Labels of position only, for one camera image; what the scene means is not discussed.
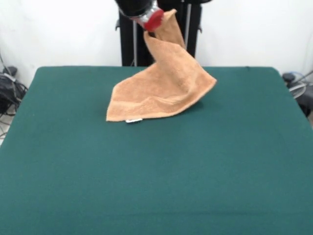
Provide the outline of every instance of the orange towel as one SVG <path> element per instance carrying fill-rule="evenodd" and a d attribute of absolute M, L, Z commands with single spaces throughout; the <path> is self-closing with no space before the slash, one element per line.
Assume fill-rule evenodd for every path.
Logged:
<path fill-rule="evenodd" d="M 118 83 L 107 110 L 107 121 L 164 118 L 195 104 L 216 84 L 185 50 L 176 10 L 166 12 L 155 38 L 144 33 L 155 63 Z"/>

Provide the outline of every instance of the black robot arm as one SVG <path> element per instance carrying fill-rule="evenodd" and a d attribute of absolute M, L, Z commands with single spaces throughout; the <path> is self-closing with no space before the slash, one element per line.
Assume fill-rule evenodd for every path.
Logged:
<path fill-rule="evenodd" d="M 147 31 L 153 32 L 161 25 L 164 15 L 157 0 L 115 0 L 120 12 L 136 21 Z"/>

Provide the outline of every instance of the green tablecloth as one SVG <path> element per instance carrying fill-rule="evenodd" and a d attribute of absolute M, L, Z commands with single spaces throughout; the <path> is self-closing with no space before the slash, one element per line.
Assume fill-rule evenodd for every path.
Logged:
<path fill-rule="evenodd" d="M 1 235 L 313 235 L 313 132 L 276 70 L 206 68 L 183 114 L 105 122 L 142 69 L 38 70 L 0 148 Z"/>

